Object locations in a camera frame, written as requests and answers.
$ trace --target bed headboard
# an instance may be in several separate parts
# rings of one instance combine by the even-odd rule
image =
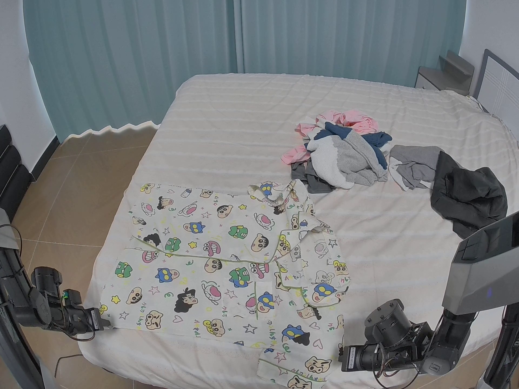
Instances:
[[[474,98],[519,140],[519,73],[489,49],[483,54]]]

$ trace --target gray nightstand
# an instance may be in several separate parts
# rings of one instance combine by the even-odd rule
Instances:
[[[450,89],[461,95],[468,95],[474,67],[460,56],[449,50],[447,57],[440,56],[441,69],[418,69],[415,88],[441,91]]]

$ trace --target star print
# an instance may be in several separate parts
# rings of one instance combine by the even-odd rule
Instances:
[[[251,326],[250,323],[247,326],[243,326],[245,329],[245,333],[251,333],[255,334],[254,331],[257,329],[257,327]]]
[[[236,294],[234,293],[234,291],[231,291],[230,289],[228,289],[227,292],[224,293],[224,294],[225,294],[225,295],[228,295],[229,298],[238,298],[238,297],[236,296]]]
[[[274,359],[276,359],[278,363],[281,363],[282,360],[286,360],[287,358],[285,357],[285,352],[276,352],[276,356],[274,357]]]

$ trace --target white wall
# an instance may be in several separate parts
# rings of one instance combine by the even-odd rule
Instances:
[[[55,137],[29,62],[22,0],[0,0],[0,124],[6,124],[27,169]]]
[[[519,71],[519,0],[467,0],[459,55],[475,67],[471,94],[485,49]]]

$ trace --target mattress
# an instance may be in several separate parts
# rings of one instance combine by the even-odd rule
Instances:
[[[94,265],[85,307],[99,306],[105,279],[129,238],[125,212],[153,180],[245,194],[269,179],[290,180],[283,152],[301,144],[295,123],[328,109],[357,109],[376,119],[395,144],[436,145],[460,165],[489,166],[505,186],[509,214],[519,210],[519,151],[508,129],[452,91],[295,75],[198,75],[186,81],[165,115],[119,206]],[[313,195],[317,216],[330,224],[347,256],[352,282],[341,306],[344,344],[363,344],[364,319],[400,298],[414,322],[431,327],[442,312],[449,267],[460,238],[432,210],[430,191],[401,191],[391,179]],[[480,313],[464,354],[498,335],[501,309]],[[114,329],[79,344],[92,363],[166,388],[268,388],[256,377],[259,350],[231,343]],[[386,385],[409,379],[399,373]],[[330,376],[326,388],[378,387],[368,372]]]

